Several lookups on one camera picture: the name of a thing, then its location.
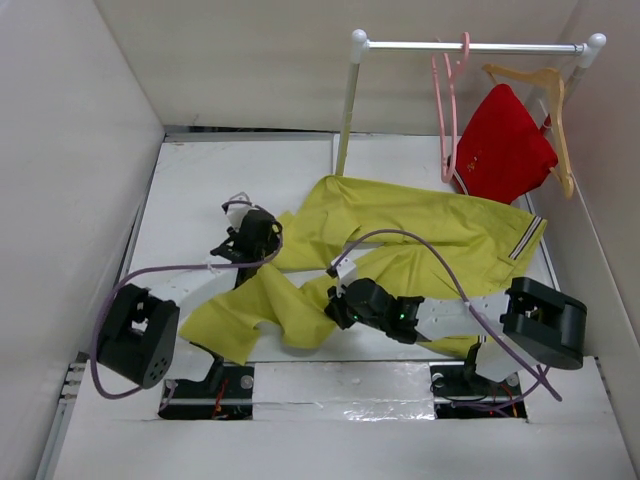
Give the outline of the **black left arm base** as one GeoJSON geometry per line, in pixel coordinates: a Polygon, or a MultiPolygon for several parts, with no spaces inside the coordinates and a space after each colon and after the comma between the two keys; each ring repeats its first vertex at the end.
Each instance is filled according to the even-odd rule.
{"type": "Polygon", "coordinates": [[[165,420],[251,420],[254,366],[215,362],[204,380],[179,380],[159,411],[165,420]]]}

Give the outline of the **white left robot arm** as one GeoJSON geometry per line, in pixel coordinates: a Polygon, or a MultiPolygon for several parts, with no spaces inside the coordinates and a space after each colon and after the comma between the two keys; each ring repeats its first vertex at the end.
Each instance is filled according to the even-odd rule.
{"type": "Polygon", "coordinates": [[[237,288],[283,244],[281,223],[265,209],[240,201],[227,238],[201,264],[134,271],[107,295],[96,319],[90,368],[98,393],[109,400],[179,381],[201,396],[222,387],[222,371],[203,346],[177,339],[182,320],[206,301],[237,288]]]}

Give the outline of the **yellow-green trousers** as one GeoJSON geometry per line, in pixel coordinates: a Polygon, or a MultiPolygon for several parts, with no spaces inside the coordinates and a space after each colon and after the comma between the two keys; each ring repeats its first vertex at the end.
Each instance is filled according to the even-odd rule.
{"type": "Polygon", "coordinates": [[[279,220],[278,256],[193,311],[182,338],[244,363],[259,324],[270,322],[285,345],[320,347],[336,327],[324,313],[332,285],[325,270],[358,239],[372,245],[356,262],[359,274],[395,296],[497,293],[526,273],[547,225],[483,198],[342,176],[321,179],[298,211],[279,220]]]}

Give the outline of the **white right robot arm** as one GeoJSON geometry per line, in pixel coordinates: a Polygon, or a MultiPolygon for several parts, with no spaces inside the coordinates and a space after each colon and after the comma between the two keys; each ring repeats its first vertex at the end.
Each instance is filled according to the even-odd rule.
{"type": "Polygon", "coordinates": [[[359,323],[409,345],[479,340],[472,363],[462,369],[465,387],[476,394],[526,365],[583,366],[586,305],[528,277],[514,279],[503,293],[468,301],[395,297],[370,278],[333,286],[327,295],[325,314],[342,330],[359,323]]]}

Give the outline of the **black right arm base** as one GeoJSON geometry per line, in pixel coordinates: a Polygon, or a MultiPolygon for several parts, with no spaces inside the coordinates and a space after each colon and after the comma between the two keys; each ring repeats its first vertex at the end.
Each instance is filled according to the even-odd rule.
{"type": "Polygon", "coordinates": [[[524,401],[515,401],[523,393],[517,374],[494,382],[467,375],[462,362],[433,362],[429,370],[437,419],[527,418],[524,401]]]}

